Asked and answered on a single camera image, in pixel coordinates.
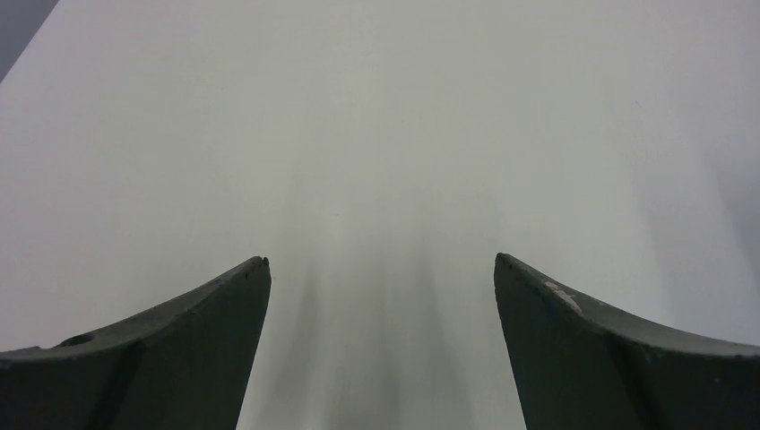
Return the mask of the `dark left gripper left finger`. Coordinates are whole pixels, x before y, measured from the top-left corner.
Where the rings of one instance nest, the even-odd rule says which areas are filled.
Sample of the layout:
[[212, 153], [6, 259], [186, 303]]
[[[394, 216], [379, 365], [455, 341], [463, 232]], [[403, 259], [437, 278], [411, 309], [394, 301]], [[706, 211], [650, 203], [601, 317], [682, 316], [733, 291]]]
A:
[[271, 287], [257, 256], [52, 348], [3, 352], [2, 428], [235, 428]]

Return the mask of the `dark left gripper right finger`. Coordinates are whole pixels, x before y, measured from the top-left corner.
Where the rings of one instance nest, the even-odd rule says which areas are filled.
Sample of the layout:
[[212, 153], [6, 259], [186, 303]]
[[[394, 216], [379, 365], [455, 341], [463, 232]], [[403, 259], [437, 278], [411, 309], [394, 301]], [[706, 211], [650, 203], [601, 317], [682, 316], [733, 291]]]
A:
[[510, 254], [494, 285], [528, 428], [758, 428], [758, 347], [646, 320]]

